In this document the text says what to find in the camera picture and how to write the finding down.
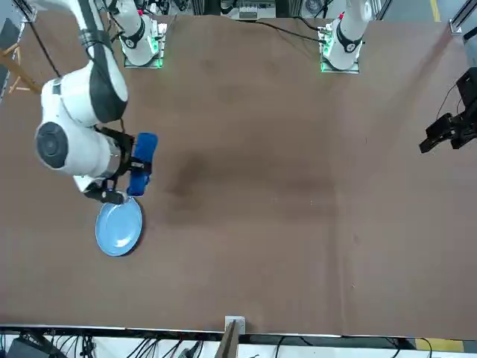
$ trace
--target blue plate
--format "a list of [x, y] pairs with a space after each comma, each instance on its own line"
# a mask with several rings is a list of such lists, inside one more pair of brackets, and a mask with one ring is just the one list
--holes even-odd
[[134, 198], [125, 204], [104, 204], [96, 219], [96, 242], [110, 256], [122, 256], [131, 251], [142, 229], [141, 207]]

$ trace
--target wooden stand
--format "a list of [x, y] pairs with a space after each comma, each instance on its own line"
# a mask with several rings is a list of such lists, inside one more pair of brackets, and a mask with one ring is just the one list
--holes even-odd
[[[12, 59], [12, 55], [16, 52], [17, 62]], [[14, 90], [21, 90], [21, 91], [31, 91], [37, 95], [42, 92], [42, 87], [35, 83], [31, 77], [25, 72], [25, 70], [20, 65], [21, 55], [20, 55], [20, 47], [18, 43], [15, 43], [11, 47], [3, 50], [0, 48], [0, 64], [4, 65], [8, 68], [9, 71], [14, 73], [18, 76], [13, 82], [13, 86], [10, 87], [8, 93], [12, 93]], [[20, 81], [23, 81], [27, 87], [18, 87]]]

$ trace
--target yellow floor marking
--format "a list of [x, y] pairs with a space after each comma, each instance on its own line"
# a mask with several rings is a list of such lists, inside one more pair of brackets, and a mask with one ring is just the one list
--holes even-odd
[[[447, 339], [428, 338], [431, 342], [433, 351], [444, 352], [464, 352], [464, 343], [462, 341], [449, 341]], [[429, 345], [423, 339], [416, 338], [416, 348], [420, 351], [428, 351]]]
[[434, 21], [439, 22], [440, 13], [439, 13], [439, 7], [437, 5], [437, 0], [429, 0], [429, 1], [431, 2], [432, 16], [434, 17]]

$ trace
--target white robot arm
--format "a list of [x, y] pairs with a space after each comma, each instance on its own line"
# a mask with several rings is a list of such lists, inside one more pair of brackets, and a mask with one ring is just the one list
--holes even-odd
[[[131, 169], [134, 138], [96, 127], [121, 118], [127, 105], [127, 88], [95, 0], [38, 2], [43, 7], [73, 12], [89, 62], [42, 88], [42, 122], [35, 136], [37, 153], [50, 169], [72, 175], [86, 196], [122, 204], [127, 195], [116, 190], [116, 181]], [[155, 55], [150, 46], [151, 19], [139, 16], [133, 0], [107, 0], [103, 5], [122, 31], [121, 42], [128, 60], [136, 65], [151, 60]], [[113, 182], [113, 188], [108, 188], [108, 180]]]
[[372, 17], [370, 0], [347, 0], [342, 16], [327, 25], [332, 39], [323, 56], [332, 67], [345, 71], [358, 60], [364, 31]]

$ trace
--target black clamp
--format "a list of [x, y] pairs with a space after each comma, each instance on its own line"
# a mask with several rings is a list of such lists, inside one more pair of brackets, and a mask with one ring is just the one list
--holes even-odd
[[344, 36], [343, 31], [341, 31], [341, 22], [338, 23], [338, 28], [336, 29], [336, 37], [338, 38], [340, 44], [343, 45], [344, 51], [347, 54], [350, 54], [351, 52], [355, 51], [356, 47], [358, 47], [363, 40], [363, 36], [354, 41], [351, 41], [346, 36]]

